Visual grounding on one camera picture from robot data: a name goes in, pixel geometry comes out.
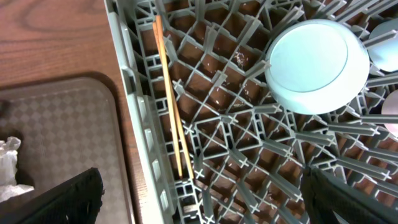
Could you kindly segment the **light blue cup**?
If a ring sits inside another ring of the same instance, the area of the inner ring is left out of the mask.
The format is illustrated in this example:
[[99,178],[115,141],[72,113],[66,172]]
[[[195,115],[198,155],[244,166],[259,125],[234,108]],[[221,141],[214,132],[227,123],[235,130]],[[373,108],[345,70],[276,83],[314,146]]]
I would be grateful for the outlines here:
[[[373,29],[369,38],[380,36],[390,30],[397,31],[397,19],[392,19],[379,24]],[[390,39],[368,50],[373,64],[386,72],[397,71],[397,37]]]

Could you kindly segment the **light blue bowl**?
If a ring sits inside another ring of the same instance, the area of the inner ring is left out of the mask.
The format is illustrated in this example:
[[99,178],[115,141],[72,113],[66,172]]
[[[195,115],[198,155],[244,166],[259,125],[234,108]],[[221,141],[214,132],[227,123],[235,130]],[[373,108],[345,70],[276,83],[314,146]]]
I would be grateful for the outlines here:
[[298,114],[323,114],[347,105],[365,86],[370,68],[364,44],[344,25],[326,19],[283,31],[266,60],[271,95]]

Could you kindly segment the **white pink cup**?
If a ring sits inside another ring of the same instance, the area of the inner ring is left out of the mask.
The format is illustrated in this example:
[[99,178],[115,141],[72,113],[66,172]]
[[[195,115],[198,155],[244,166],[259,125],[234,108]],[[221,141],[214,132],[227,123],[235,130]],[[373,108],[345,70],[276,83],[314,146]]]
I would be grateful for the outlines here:
[[[398,109],[397,97],[398,97],[398,90],[395,90],[388,95],[388,97],[385,99],[383,103],[381,114],[397,115],[397,109]],[[397,137],[397,124],[386,123],[385,127],[391,134]]]

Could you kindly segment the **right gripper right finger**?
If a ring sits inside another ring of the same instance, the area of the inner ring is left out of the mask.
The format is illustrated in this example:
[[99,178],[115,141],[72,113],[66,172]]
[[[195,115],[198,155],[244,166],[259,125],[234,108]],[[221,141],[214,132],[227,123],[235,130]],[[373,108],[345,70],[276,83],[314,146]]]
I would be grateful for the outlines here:
[[397,224],[397,211],[319,168],[307,166],[300,183],[305,210],[311,223]]

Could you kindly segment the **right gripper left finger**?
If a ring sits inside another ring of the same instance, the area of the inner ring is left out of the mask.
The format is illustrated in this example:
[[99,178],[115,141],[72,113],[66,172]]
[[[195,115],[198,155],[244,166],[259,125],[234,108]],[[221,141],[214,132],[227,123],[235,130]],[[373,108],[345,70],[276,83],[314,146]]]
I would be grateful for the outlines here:
[[92,167],[1,215],[1,223],[94,223],[103,195],[101,174]]

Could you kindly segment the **grey dishwasher rack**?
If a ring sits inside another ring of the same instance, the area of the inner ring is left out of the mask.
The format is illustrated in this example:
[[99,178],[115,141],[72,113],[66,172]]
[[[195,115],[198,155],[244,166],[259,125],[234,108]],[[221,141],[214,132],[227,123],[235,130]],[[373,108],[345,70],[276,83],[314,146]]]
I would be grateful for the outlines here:
[[[397,73],[370,65],[347,105],[293,113],[272,97],[266,52],[309,19],[337,21],[366,45],[397,17],[396,1],[106,1],[154,223],[308,223],[302,170],[315,166],[397,208],[397,137],[382,104]],[[161,16],[181,143],[178,176],[164,76],[152,25]]]

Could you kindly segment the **white paper napkin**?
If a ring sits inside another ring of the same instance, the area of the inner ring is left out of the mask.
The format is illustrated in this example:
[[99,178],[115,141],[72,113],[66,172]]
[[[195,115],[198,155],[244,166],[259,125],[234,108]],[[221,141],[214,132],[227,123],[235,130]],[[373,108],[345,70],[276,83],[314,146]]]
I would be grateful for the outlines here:
[[1,140],[1,202],[34,190],[33,186],[18,184],[16,180],[20,146],[21,140],[17,137],[11,136],[7,141]]

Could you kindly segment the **wooden chopstick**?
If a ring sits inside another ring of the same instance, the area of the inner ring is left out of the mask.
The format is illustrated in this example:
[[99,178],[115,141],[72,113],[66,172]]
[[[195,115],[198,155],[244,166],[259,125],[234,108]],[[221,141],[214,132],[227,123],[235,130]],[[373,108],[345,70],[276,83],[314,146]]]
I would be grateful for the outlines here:
[[194,179],[195,176],[194,176],[194,172],[193,172],[192,165],[191,165],[190,155],[189,155],[187,142],[185,139],[185,135],[184,135],[181,119],[180,119],[177,101],[176,101],[175,95],[174,95],[174,89],[172,87],[171,78],[170,78],[170,87],[172,90],[172,100],[174,103],[174,113],[175,113],[175,122],[177,125],[178,143],[181,143],[181,146],[182,146],[183,155],[184,155],[185,163],[187,165],[189,178]]
[[174,113],[174,103],[172,100],[172,90],[170,87],[170,75],[169,75],[169,67],[167,63],[167,56],[165,51],[164,40],[162,37],[162,21],[161,17],[157,16],[155,19],[155,24],[153,25],[155,40],[157,42],[157,48],[160,55],[160,61],[162,64],[162,72],[164,76],[164,83],[165,83],[165,92],[167,97],[167,106],[169,111],[169,118],[170,118],[170,127],[172,130],[172,139],[174,145],[174,152],[175,152],[175,160],[177,163],[177,170],[178,176],[181,179],[183,177],[183,170],[181,164],[181,157],[179,151],[179,143],[178,143],[178,134],[177,134],[177,125],[175,122],[175,113]]

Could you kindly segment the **dark brown serving tray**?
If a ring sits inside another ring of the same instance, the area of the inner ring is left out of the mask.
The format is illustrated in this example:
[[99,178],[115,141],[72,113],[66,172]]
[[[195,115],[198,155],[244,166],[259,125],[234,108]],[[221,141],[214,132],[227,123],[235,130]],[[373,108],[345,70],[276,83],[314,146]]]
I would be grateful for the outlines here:
[[1,204],[5,214],[89,168],[101,174],[98,223],[133,223],[114,97],[92,78],[1,91],[1,138],[21,140],[17,181],[33,191]]

